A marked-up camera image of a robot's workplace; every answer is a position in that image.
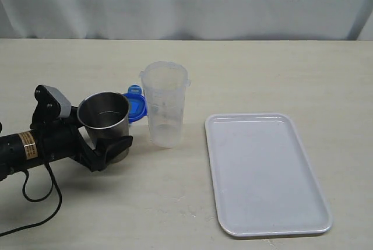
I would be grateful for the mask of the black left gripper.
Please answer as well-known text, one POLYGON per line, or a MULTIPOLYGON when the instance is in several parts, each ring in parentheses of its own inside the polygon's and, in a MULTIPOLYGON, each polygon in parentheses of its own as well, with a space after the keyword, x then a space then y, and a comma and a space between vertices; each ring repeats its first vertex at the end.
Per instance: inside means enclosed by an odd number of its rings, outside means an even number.
POLYGON ((34 91, 37 101, 30 129, 37 134, 40 157, 55 161, 70 157, 90 171, 102 171, 121 153, 132 146, 133 136, 99 138, 91 149, 79 132, 83 125, 77 118, 77 108, 72 106, 70 116, 58 118, 60 106, 49 94, 45 85, 34 91))

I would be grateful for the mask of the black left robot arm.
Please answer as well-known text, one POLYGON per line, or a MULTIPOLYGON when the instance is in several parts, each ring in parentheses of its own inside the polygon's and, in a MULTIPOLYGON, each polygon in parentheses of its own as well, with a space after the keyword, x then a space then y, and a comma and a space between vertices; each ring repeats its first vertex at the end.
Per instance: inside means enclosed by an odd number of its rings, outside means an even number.
POLYGON ((1 179, 67 157, 102 171, 128 154, 133 137, 123 94, 103 91, 74 107, 57 88, 40 84, 34 97, 30 129, 1 137, 1 179))

